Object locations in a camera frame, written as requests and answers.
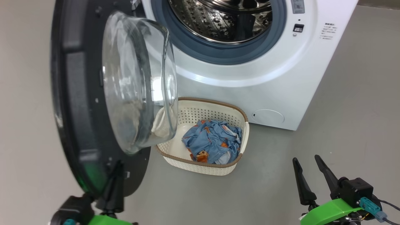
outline stainless steel drum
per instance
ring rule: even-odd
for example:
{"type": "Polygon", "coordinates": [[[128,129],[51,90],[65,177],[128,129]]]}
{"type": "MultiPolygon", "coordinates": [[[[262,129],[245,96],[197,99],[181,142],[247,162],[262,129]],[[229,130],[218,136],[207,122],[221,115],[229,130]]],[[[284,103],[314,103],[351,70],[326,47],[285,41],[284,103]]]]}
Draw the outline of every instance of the stainless steel drum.
{"type": "Polygon", "coordinates": [[[272,9],[265,0],[168,0],[180,22],[211,42],[239,44],[271,26],[272,9]]]}

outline yellow wire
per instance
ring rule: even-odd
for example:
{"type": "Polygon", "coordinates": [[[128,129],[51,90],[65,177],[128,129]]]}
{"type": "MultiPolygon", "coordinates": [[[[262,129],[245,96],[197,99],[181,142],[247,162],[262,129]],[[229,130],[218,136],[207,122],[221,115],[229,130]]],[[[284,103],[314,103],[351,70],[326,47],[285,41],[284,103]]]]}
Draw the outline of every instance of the yellow wire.
{"type": "Polygon", "coordinates": [[[363,217],[363,218],[361,219],[361,221],[363,221],[368,215],[369,215],[369,213],[367,213],[367,214],[365,215],[365,217],[363,217]]]}

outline laundry basket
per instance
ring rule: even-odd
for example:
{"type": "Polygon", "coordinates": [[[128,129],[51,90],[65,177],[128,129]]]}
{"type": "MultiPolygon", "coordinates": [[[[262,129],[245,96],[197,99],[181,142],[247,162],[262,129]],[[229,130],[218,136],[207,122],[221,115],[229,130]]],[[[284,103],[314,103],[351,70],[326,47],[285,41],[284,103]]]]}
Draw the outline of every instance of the laundry basket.
{"type": "Polygon", "coordinates": [[[249,134],[249,123],[246,114],[238,107],[199,98],[179,98],[178,104],[178,128],[173,139],[158,144],[157,151],[162,154],[165,160],[181,169],[208,175],[225,176],[233,171],[241,159],[249,134]],[[229,125],[242,129],[242,141],[239,156],[235,161],[225,164],[208,164],[194,162],[190,158],[190,152],[182,142],[183,135],[199,120],[227,121],[229,125]]]}

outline blue fabric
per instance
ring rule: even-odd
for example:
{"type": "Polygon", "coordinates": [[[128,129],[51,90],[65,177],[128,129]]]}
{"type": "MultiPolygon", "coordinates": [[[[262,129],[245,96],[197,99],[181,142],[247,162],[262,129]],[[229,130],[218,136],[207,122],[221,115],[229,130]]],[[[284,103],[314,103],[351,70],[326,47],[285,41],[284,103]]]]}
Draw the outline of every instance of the blue fabric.
{"type": "Polygon", "coordinates": [[[230,152],[230,158],[227,163],[233,162],[239,155],[241,140],[241,128],[229,126],[226,121],[216,120],[198,121],[182,138],[182,142],[192,153],[194,161],[199,161],[199,155],[205,155],[207,156],[207,162],[214,164],[220,164],[221,160],[218,161],[218,159],[227,151],[230,152]],[[233,133],[236,133],[237,136],[224,129],[225,126],[233,133]]]}

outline transparent glass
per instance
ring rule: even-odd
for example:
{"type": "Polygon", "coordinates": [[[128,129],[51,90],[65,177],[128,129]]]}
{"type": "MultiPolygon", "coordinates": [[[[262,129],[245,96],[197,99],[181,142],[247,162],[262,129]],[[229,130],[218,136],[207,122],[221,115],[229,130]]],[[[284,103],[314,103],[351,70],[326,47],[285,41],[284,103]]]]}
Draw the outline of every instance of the transparent glass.
{"type": "Polygon", "coordinates": [[[108,115],[121,149],[134,154],[173,138],[178,95],[168,30],[145,18],[111,14],[102,65],[108,115]]]}

